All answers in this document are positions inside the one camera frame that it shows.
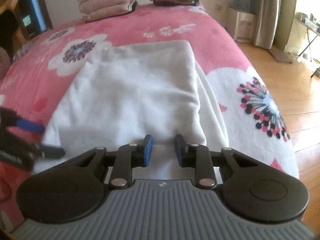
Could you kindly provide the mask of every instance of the gray ribbed panel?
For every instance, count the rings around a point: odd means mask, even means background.
[[[93,214],[72,223],[46,225],[26,220],[17,240],[309,240],[314,233],[299,221],[261,225],[230,212],[214,191],[190,180],[136,180],[112,191]]]

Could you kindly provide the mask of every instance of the bed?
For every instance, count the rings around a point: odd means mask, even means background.
[[[290,136],[268,89],[226,30],[201,6],[143,5],[134,13],[91,23],[76,20],[43,33],[0,83],[0,104],[48,124],[75,76],[97,47],[188,41],[219,103],[229,146],[298,177]],[[12,129],[29,142],[41,136]],[[23,220],[15,191],[30,176],[0,164],[0,210],[15,227]]]

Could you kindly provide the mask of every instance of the person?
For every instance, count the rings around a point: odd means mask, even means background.
[[[4,56],[4,51],[8,54],[10,62],[12,62],[14,54],[13,37],[22,45],[27,43],[14,14],[18,1],[7,0],[0,6],[0,47],[2,48],[0,49],[0,55],[2,55],[0,62],[6,62],[7,60]]]

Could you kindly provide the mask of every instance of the wooden floor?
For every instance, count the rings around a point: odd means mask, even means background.
[[[278,63],[268,51],[238,44],[276,101],[296,151],[300,179],[310,192],[304,222],[320,233],[320,79],[317,64]]]

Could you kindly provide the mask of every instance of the beige curtain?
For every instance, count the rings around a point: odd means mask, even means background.
[[[253,44],[271,49],[279,16],[279,0],[259,0],[259,11],[253,32]]]

